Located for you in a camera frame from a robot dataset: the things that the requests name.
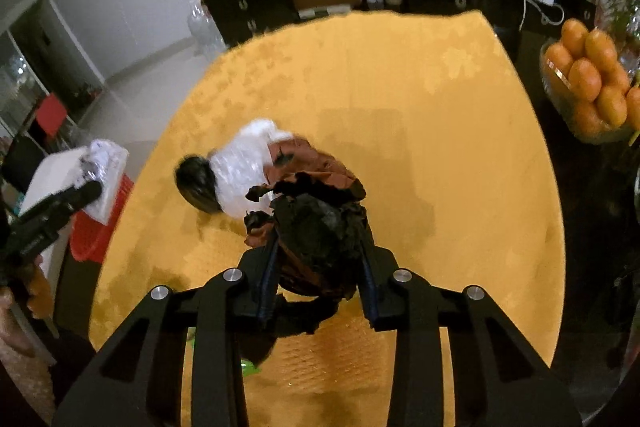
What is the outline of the clear white plastic bag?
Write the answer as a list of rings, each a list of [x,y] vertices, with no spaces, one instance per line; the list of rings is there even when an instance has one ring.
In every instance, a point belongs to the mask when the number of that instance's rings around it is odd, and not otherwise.
[[[209,167],[216,181],[216,199],[226,215],[243,220],[252,211],[271,212],[271,193],[260,196],[257,202],[249,200],[246,194],[253,186],[267,183],[264,168],[273,165],[270,145],[292,138],[291,132],[279,129],[273,120],[258,118],[209,156]]]

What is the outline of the dark brown wrapper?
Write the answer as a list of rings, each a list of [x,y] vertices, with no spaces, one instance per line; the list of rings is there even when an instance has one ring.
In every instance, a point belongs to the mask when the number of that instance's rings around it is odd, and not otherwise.
[[[282,256],[278,284],[308,299],[290,303],[277,295],[268,319],[242,332],[241,357],[255,365],[269,357],[278,339],[313,334],[342,300],[352,298],[360,258],[373,245],[361,205],[366,190],[355,173],[301,136],[273,142],[268,150],[266,179],[251,186],[247,198],[272,201],[268,211],[245,216],[245,244],[276,243]]]

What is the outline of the red mesh trash basket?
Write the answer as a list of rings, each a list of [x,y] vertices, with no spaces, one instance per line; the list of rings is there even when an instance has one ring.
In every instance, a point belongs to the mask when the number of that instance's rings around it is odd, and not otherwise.
[[[133,187],[134,181],[124,174],[107,225],[101,225],[83,211],[77,213],[70,232],[70,254],[76,261],[91,261],[102,265],[120,214]]]

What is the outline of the beige sofa ottoman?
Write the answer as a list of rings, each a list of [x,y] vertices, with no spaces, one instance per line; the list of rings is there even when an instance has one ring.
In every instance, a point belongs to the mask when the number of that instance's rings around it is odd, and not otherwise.
[[[24,196],[20,217],[30,208],[34,207],[47,196],[61,192],[69,188],[77,176],[80,158],[87,152],[87,147],[81,146],[73,150],[55,153],[46,156],[36,169],[32,181]],[[65,251],[70,237],[72,225],[65,225],[60,231],[56,242],[46,248],[42,253],[40,268],[52,288],[58,285],[58,278],[62,269]]]

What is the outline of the red chair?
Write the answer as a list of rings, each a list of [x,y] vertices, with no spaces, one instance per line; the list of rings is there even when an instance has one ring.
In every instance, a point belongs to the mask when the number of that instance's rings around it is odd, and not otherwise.
[[[48,139],[58,134],[67,117],[67,109],[54,94],[48,94],[36,110],[36,121]]]

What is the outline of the black crumpled bag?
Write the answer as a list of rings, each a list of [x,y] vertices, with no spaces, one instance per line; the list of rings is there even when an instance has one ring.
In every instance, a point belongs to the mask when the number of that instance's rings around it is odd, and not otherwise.
[[[216,178],[205,157],[183,157],[175,169],[175,184],[182,197],[197,210],[209,215],[221,212]]]

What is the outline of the clear water jug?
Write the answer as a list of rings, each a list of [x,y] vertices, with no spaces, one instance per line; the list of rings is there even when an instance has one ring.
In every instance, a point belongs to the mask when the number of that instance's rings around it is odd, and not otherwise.
[[[203,55],[213,62],[227,49],[224,39],[213,17],[206,10],[202,0],[191,0],[190,11],[186,19],[190,33]]]

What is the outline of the yellow tablecloth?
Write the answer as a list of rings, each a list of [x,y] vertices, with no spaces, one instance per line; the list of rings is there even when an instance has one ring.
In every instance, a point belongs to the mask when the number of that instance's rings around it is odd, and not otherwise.
[[[239,261],[243,223],[190,206],[174,170],[256,118],[356,174],[375,243],[402,267],[452,291],[483,287],[553,358],[565,294],[559,190],[532,103],[479,12],[329,17],[217,58],[122,210],[93,299],[96,346],[154,286],[202,286]]]

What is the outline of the bowl of oranges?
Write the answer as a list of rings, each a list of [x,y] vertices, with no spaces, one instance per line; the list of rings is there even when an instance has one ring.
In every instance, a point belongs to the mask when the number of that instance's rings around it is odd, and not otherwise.
[[[544,92],[577,139],[639,142],[639,76],[623,65],[612,37],[566,20],[540,51]]]

